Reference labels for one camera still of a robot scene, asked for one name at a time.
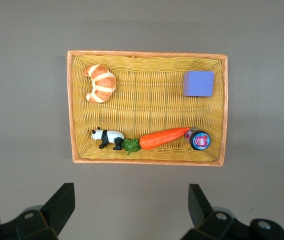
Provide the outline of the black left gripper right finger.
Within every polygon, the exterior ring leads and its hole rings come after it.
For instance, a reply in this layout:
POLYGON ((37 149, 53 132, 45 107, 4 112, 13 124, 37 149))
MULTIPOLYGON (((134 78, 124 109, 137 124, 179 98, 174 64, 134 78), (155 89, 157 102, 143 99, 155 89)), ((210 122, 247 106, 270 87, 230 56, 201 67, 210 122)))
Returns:
POLYGON ((194 228, 182 240, 229 240, 234 219, 226 212, 214 210, 199 184, 188 187, 188 211, 194 228))

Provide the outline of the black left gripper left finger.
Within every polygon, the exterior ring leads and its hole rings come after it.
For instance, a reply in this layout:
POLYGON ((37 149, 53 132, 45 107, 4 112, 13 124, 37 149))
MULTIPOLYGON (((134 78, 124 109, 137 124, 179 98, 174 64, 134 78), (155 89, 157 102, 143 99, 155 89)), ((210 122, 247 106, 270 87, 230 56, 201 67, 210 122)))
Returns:
POLYGON ((40 209, 30 209, 16 218, 17 238, 57 240, 74 210, 74 184, 64 183, 40 209))

